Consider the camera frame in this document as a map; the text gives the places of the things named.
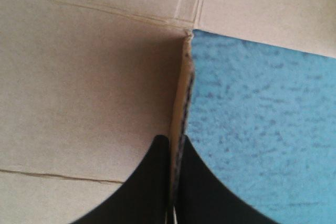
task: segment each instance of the beige cardboard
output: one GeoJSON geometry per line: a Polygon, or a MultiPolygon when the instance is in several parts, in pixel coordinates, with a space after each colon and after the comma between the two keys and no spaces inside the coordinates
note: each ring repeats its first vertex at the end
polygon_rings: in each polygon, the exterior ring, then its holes
{"type": "Polygon", "coordinates": [[[116,187],[87,180],[119,185],[156,134],[170,132],[172,156],[181,151],[193,73],[185,57],[180,71],[184,29],[336,57],[335,3],[0,0],[0,212],[7,223],[64,223],[92,209],[116,187]],[[62,177],[76,180],[64,189],[62,177]],[[41,204],[44,198],[50,202],[41,204]]]}
{"type": "Polygon", "coordinates": [[[70,223],[119,185],[0,173],[0,223],[70,223]]]}
{"type": "Polygon", "coordinates": [[[203,0],[196,27],[336,57],[336,0],[203,0]]]}
{"type": "Polygon", "coordinates": [[[171,173],[170,198],[177,193],[180,164],[184,145],[184,132],[187,125],[188,107],[195,76],[194,64],[191,56],[192,34],[186,37],[183,45],[180,77],[177,84],[174,113],[171,124],[171,173]]]}
{"type": "MultiPolygon", "coordinates": [[[[81,179],[125,181],[153,137],[168,135],[184,31],[49,0],[0,0],[0,28],[1,170],[71,177],[67,190],[79,193],[81,179]]],[[[46,223],[43,211],[64,223],[115,189],[92,188],[86,202],[67,204],[73,215],[57,217],[66,192],[47,190],[61,190],[60,180],[41,178],[50,186],[31,182],[23,194],[15,179],[0,183],[17,188],[2,194],[7,223],[46,223]]]]}

